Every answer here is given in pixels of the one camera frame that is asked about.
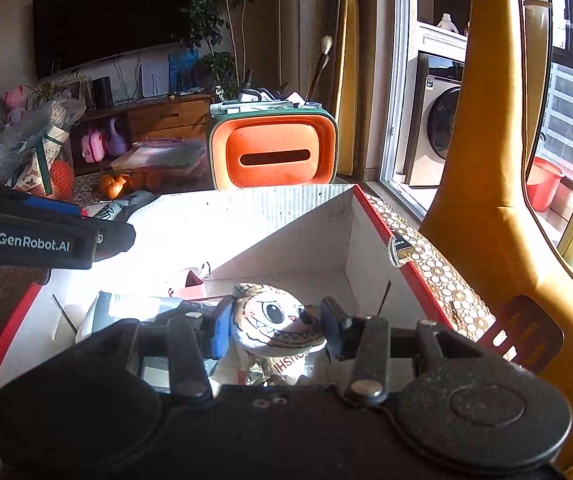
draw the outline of black tv screen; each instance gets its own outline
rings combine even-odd
[[[190,0],[33,0],[38,79],[125,52],[174,43]]]

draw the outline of paintbrush bristles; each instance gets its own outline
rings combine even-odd
[[[327,56],[331,51],[331,47],[333,46],[333,40],[330,36],[323,37],[323,54]]]

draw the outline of black speaker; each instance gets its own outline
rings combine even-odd
[[[91,87],[96,110],[113,106],[113,92],[111,91],[111,78],[109,76],[94,79]]]

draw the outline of floral tablecloth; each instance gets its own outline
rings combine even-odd
[[[478,341],[495,322],[484,301],[415,227],[379,198],[372,195],[367,197],[387,225],[415,248],[405,262],[415,264],[439,306],[451,320],[454,330]]]

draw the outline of washing machine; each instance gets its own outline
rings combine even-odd
[[[404,184],[437,187],[442,179],[462,84],[464,64],[420,52]]]

